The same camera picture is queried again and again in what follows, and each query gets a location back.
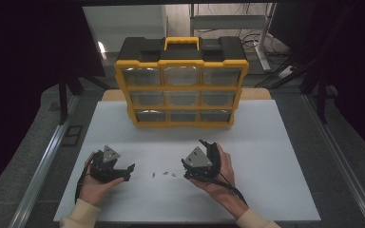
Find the metal frame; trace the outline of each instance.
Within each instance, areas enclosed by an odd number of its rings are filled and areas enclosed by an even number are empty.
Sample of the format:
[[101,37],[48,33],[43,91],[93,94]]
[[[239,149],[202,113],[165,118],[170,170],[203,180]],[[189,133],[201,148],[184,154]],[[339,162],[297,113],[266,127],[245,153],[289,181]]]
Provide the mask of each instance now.
[[16,212],[14,213],[13,219],[10,223],[9,227],[25,227],[31,210],[34,206],[34,203],[37,201],[37,197],[40,193],[41,187],[46,180],[46,176],[49,171],[49,167],[52,164],[52,161],[55,157],[56,152],[58,151],[59,144],[63,139],[67,131],[67,127],[70,123],[71,114],[74,112],[76,105],[79,103],[79,96],[73,96],[68,105],[68,115],[67,119],[63,124],[59,124],[52,136],[51,141],[48,144],[46,152],[43,155],[43,158],[40,161],[40,164],[37,167],[37,170],[34,173],[34,176],[31,179],[28,189],[26,190],[25,195],[20,201],[19,206],[17,207]]
[[340,173],[342,174],[343,179],[348,184],[348,187],[351,190],[357,202],[357,205],[360,207],[360,211],[365,218],[365,190],[363,186],[355,175],[355,172],[353,171],[351,165],[348,163],[345,156],[343,155],[343,152],[337,144],[335,137],[330,130],[330,127],[328,126],[328,124],[322,121],[318,113],[316,113],[316,105],[313,102],[312,95],[302,95],[302,98],[313,113],[313,117],[318,123],[319,130],[321,131],[325,142],[330,148],[334,161],[336,162],[336,165]]
[[259,42],[254,42],[263,71],[270,72],[268,60],[265,58],[264,41],[271,23],[276,3],[272,3],[266,15],[202,15],[195,16],[194,4],[190,4],[190,36],[195,29],[260,29]]
[[[270,3],[271,0],[40,0],[42,3],[73,4],[81,7],[134,6],[134,5],[176,5],[176,4],[218,4],[218,3]],[[275,2],[315,2],[316,0],[275,0]]]

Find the finger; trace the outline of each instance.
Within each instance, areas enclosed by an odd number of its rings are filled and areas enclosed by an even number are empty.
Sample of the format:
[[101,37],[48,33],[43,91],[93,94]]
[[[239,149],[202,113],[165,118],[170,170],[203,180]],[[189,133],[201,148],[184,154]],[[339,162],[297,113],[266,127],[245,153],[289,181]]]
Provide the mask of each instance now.
[[228,167],[229,170],[233,169],[233,165],[232,165],[232,157],[230,156],[229,153],[225,153],[226,156],[226,167]]
[[189,181],[191,181],[195,186],[203,189],[203,187],[205,186],[205,183],[199,180],[195,180],[195,179],[189,179]]
[[218,143],[216,143],[216,146],[218,147],[219,155],[221,157],[221,167],[224,167],[225,165],[227,165],[226,153],[224,153],[223,149]]
[[108,183],[103,184],[103,187],[104,187],[106,190],[109,190],[109,189],[111,189],[111,188],[113,188],[113,187],[117,186],[118,184],[120,184],[120,183],[122,183],[122,182],[124,182],[124,181],[125,181],[125,179],[124,179],[124,178],[118,178],[118,179],[116,179],[116,180],[112,180],[112,181],[110,181],[110,182],[108,182]]
[[88,161],[93,157],[94,152],[91,152],[90,156],[88,156],[88,159],[85,161],[85,167],[87,166]]

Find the white table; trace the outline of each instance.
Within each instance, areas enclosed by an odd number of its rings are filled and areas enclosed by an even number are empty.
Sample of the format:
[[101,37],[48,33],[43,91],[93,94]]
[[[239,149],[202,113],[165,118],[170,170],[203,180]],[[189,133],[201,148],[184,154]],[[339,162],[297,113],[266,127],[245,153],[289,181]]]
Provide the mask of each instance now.
[[132,163],[136,167],[130,181],[103,200],[99,221],[234,222],[183,178],[181,159],[195,146],[205,151],[198,139],[218,142],[231,154],[238,189],[266,219],[320,220],[278,107],[275,101],[265,100],[241,101],[230,128],[139,128],[127,117],[125,102],[99,102],[54,221],[72,210],[76,182],[88,155],[107,144],[121,154],[117,168]]

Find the yellow handle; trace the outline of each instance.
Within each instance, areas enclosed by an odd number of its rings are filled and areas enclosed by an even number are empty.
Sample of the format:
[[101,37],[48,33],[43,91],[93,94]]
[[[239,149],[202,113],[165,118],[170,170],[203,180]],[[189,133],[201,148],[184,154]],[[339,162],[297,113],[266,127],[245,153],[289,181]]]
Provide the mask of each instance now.
[[166,37],[164,50],[167,50],[168,44],[196,44],[197,50],[200,49],[200,38],[198,37]]

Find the clear plastic drawer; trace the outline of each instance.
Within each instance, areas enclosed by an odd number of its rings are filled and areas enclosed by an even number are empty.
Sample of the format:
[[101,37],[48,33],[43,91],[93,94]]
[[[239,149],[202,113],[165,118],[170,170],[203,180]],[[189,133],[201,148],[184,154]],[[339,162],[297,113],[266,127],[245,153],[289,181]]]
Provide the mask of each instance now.
[[163,92],[155,91],[130,91],[132,103],[134,105],[163,105]]
[[160,71],[157,68],[123,69],[127,86],[159,86],[162,84]]
[[202,72],[202,84],[206,86],[236,86],[241,68],[207,67]]
[[171,122],[195,122],[197,120],[197,110],[169,110]]
[[201,110],[202,122],[229,122],[230,110]]
[[165,122],[164,110],[135,110],[138,122]]
[[164,82],[170,86],[198,85],[199,75],[199,69],[192,66],[168,67],[163,70]]
[[197,105],[199,91],[165,91],[166,105]]
[[236,91],[202,91],[202,105],[226,105],[231,106],[234,102]]

